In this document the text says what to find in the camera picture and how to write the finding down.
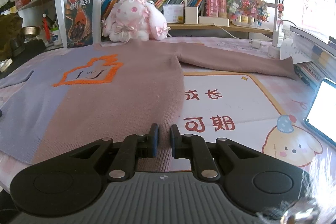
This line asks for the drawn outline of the pink and lilac sweater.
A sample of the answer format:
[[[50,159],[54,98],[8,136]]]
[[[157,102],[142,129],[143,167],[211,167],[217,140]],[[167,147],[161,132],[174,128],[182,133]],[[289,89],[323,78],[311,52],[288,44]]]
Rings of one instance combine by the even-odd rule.
[[[197,43],[134,40],[76,48],[1,79],[1,89],[19,85],[1,106],[1,151],[36,164],[101,138],[122,141],[156,123],[158,159],[142,167],[168,170],[169,128],[185,99],[182,64],[295,78],[291,58],[267,59]]]

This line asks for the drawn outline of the pink cartoon desk mat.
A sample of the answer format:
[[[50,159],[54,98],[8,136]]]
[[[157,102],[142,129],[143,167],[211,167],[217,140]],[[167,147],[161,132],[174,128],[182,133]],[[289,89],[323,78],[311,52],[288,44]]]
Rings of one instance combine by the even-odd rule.
[[[238,51],[231,39],[171,38],[167,43],[197,43],[207,47],[266,58],[265,50]],[[21,67],[74,49],[43,53]],[[313,92],[295,78],[215,71],[182,64],[185,99],[177,124],[182,133],[201,135],[206,141],[227,137],[293,165],[307,168],[315,155],[331,147],[304,129]],[[1,106],[19,85],[1,89]],[[8,189],[14,176],[30,164],[1,151],[1,187]]]

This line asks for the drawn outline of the pink white bunny plush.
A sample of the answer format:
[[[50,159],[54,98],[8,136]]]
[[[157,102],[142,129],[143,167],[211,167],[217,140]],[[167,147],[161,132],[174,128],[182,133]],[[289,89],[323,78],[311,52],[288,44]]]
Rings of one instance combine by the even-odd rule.
[[[147,0],[120,0],[101,21],[102,36],[111,42],[163,40],[170,27],[163,14]]]

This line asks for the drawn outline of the white charger plug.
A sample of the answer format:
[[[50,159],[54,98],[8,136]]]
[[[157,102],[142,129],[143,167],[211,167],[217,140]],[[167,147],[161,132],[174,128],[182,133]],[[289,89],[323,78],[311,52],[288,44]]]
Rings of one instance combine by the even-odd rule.
[[[280,59],[280,48],[284,40],[282,23],[280,23],[273,32],[272,45],[268,47],[268,56],[273,59]]]

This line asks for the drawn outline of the small white box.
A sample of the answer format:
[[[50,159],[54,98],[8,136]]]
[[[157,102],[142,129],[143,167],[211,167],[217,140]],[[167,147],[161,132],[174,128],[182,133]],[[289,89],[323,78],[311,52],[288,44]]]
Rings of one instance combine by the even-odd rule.
[[[198,24],[197,7],[185,7],[185,24]]]

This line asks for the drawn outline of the white smartphone lit screen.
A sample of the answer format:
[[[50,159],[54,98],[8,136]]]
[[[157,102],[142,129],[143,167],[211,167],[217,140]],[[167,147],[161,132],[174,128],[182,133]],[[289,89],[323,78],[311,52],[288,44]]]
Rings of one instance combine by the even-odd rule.
[[[304,119],[307,128],[333,147],[335,147],[335,101],[335,82],[327,78],[322,79]]]

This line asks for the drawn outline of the Harry Potter book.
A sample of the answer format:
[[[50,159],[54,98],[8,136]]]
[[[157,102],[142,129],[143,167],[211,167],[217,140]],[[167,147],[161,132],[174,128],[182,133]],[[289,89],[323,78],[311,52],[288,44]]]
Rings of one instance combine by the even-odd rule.
[[[93,0],[67,0],[65,9],[67,47],[91,45]]]

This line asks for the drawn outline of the metal round tin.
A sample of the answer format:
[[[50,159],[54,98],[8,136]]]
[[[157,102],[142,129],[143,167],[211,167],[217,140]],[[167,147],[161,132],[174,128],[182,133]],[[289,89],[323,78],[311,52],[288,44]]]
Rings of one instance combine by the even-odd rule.
[[[35,37],[41,33],[41,28],[36,26],[26,26],[21,28],[21,34],[24,36]]]

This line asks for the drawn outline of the olive green bag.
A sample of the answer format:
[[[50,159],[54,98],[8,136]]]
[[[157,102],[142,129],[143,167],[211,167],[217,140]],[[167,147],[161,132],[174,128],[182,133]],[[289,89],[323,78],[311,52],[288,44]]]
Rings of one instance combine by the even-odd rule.
[[[1,15],[0,18],[0,60],[12,57],[10,40],[20,34],[23,18],[18,13]]]

